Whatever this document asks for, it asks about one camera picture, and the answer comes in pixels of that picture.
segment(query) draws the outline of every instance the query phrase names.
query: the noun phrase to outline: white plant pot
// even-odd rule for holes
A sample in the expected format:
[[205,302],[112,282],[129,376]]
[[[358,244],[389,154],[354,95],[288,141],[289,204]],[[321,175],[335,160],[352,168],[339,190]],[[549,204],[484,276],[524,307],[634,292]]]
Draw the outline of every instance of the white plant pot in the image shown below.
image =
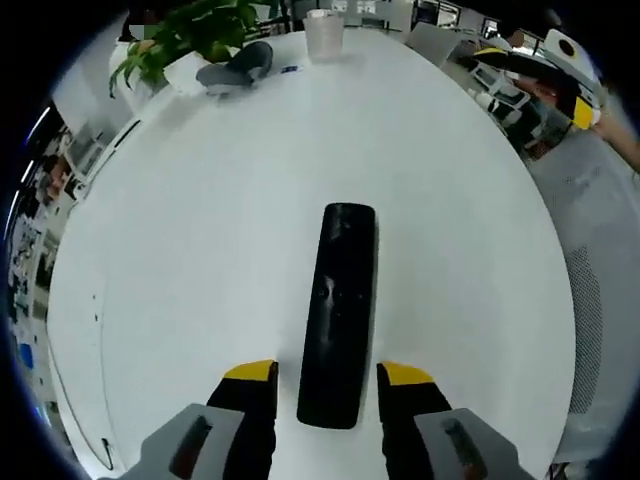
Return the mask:
[[167,82],[176,92],[180,95],[195,96],[206,91],[206,88],[196,80],[196,73],[205,65],[209,65],[209,62],[200,54],[190,52],[167,65],[163,72]]

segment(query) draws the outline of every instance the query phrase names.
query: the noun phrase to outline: clear plastic cup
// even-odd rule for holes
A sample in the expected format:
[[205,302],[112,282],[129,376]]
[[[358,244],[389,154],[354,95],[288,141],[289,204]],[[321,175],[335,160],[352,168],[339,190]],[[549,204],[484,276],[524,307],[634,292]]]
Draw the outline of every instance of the clear plastic cup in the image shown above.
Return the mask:
[[304,31],[307,37],[307,53],[312,62],[332,60],[342,53],[342,17],[327,15],[305,18]]

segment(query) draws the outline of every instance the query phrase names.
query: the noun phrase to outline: table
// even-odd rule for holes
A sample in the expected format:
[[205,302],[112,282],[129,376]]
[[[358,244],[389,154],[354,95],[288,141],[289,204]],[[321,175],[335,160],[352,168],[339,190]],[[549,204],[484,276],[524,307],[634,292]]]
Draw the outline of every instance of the table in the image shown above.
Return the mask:
[[[481,108],[415,52],[347,30],[341,61],[311,65],[303,35],[269,39],[275,74],[251,92],[162,92],[72,212],[49,308],[70,403],[85,381],[95,398],[103,388],[91,418],[105,417],[131,467],[142,440],[206,402],[225,371],[275,358],[271,478],[386,479],[375,369],[355,429],[295,418],[322,212],[359,202],[380,225],[371,362],[427,370],[542,478],[566,420],[575,336],[534,183]],[[287,65],[300,68],[279,74]],[[80,324],[100,325],[83,372]]]

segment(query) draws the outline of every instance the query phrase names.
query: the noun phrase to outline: small blue object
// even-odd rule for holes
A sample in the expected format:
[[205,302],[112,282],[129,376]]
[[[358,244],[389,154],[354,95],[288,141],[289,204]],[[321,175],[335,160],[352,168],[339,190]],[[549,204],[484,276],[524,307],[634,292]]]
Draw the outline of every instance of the small blue object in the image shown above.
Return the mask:
[[29,370],[33,370],[33,353],[31,347],[27,343],[20,344],[20,358]]

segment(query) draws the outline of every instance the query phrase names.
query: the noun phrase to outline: white round table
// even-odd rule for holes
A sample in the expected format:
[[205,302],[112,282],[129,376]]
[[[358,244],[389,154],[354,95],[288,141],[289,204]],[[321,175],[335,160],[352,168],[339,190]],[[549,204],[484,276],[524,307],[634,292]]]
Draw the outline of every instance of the white round table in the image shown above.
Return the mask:
[[[375,368],[355,429],[295,416],[323,209],[357,202],[379,221],[372,365],[425,369],[542,478],[566,420],[575,338],[562,251],[524,165],[464,91],[378,32],[347,30],[344,58],[321,66],[303,33],[269,42],[274,75],[249,93],[163,92],[72,212],[49,310],[70,405],[93,369],[128,468],[225,371],[274,358],[270,478],[387,479]],[[280,74],[287,65],[299,69]],[[95,325],[82,347],[93,360],[74,357],[82,322]]]

